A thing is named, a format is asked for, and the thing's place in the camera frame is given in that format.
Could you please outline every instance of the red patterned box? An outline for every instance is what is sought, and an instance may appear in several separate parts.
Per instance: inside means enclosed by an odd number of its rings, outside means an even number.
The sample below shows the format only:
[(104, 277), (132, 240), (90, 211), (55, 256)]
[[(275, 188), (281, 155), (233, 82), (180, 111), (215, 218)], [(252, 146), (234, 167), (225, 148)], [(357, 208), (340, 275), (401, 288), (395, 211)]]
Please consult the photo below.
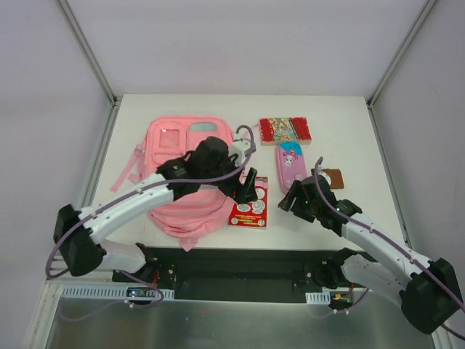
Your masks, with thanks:
[(268, 118), (260, 119), (259, 124), (262, 145), (277, 145), (285, 140), (300, 144), (312, 142), (307, 118)]

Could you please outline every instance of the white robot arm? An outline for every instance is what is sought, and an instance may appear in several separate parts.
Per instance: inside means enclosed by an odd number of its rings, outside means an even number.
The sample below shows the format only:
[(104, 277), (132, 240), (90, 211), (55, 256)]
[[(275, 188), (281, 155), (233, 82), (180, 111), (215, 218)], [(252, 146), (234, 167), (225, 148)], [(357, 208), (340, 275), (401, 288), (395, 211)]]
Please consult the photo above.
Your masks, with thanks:
[(256, 200), (256, 170), (250, 168), (244, 183), (239, 178), (255, 145), (236, 132), (228, 148), (218, 138), (209, 137), (195, 151), (169, 160), (133, 188), (107, 202), (75, 210), (71, 205), (58, 212), (54, 240), (72, 276), (82, 276), (96, 268), (151, 271), (153, 258), (142, 244), (119, 244), (106, 240), (114, 230), (158, 206), (176, 201), (200, 189), (215, 185), (239, 204)]
[[(156, 173), (111, 201), (79, 211), (71, 205), (64, 206), (58, 213), (54, 232), (57, 245), (47, 260), (47, 276), (54, 278), (64, 273), (49, 272), (53, 256), (60, 250), (72, 276), (105, 268), (125, 270), (145, 279), (153, 273), (155, 258), (150, 251), (142, 244), (119, 244), (106, 238), (135, 217), (196, 192), (201, 184), (217, 186), (239, 204), (255, 201), (256, 170), (250, 168), (244, 183), (239, 180), (254, 150), (253, 139), (243, 140), (238, 133), (229, 148), (222, 140), (209, 137), (195, 151), (167, 161)], [(322, 196), (337, 212), (326, 206)], [(398, 248), (388, 244), (381, 238), (380, 229), (358, 206), (348, 200), (336, 200), (322, 176), (294, 181), (279, 207), (309, 222), (317, 219), (323, 227), (357, 244), (376, 261), (342, 249), (312, 271), (317, 284), (332, 289), (347, 281), (366, 286), (400, 306), (405, 317), (423, 333), (432, 333), (458, 310), (456, 302), (419, 267), (429, 265), (428, 271), (461, 300), (455, 272), (447, 261), (433, 262), (401, 242), (395, 244)], [(350, 218), (345, 219), (340, 213)]]
[(294, 181), (278, 206), (309, 222), (318, 220), (324, 228), (357, 244), (376, 261), (369, 261), (351, 249), (342, 249), (312, 270), (316, 284), (330, 289), (347, 281), (366, 286), (399, 306), (410, 323), (426, 334), (431, 334), (459, 309), (458, 303), (429, 275), (441, 280), (461, 301), (450, 263), (442, 258), (432, 261), (403, 242), (389, 238), (360, 207), (349, 200), (337, 201), (323, 176)]

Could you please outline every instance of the red book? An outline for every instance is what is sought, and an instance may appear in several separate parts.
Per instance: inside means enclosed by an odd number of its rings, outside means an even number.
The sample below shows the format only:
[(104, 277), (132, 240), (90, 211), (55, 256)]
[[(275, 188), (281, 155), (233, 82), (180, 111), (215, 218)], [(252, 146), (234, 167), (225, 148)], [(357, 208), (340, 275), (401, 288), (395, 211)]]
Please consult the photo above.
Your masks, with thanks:
[(277, 145), (285, 140), (295, 140), (300, 144), (310, 144), (312, 135), (307, 118), (260, 119), (262, 145)]
[(255, 190), (258, 200), (234, 205), (228, 221), (229, 225), (248, 228), (267, 227), (268, 177), (257, 177)]

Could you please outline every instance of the pink backpack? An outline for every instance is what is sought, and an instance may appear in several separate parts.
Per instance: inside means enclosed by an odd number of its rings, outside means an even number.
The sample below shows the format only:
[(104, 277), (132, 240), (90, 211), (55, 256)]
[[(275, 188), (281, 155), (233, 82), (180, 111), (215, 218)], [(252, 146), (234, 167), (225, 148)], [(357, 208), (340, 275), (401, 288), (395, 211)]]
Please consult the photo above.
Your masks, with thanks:
[[(215, 136), (228, 145), (234, 133), (227, 123), (213, 116), (163, 116), (153, 121), (115, 185), (116, 192), (126, 179), (140, 182), (154, 173), (165, 161), (193, 151), (207, 137)], [(129, 174), (139, 162), (139, 174)], [(234, 201), (213, 187), (201, 187), (194, 194), (149, 212), (157, 227), (179, 238), (179, 245), (186, 251), (192, 249), (198, 238), (222, 227), (231, 213)]]

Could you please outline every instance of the white wall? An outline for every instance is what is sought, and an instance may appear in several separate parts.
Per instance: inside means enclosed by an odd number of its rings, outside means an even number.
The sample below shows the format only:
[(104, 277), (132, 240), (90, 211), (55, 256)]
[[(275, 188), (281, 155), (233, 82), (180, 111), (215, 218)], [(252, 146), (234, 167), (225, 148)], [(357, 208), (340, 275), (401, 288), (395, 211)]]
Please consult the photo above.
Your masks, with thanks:
[(57, 210), (81, 193), (109, 112), (53, 0), (0, 4), (0, 348), (21, 348)]
[[(465, 1), (439, 1), (374, 110), (413, 245), (453, 263), (463, 296), (464, 14)], [(451, 324), (465, 334), (465, 314)]]
[(425, 0), (69, 0), (117, 95), (369, 97)]

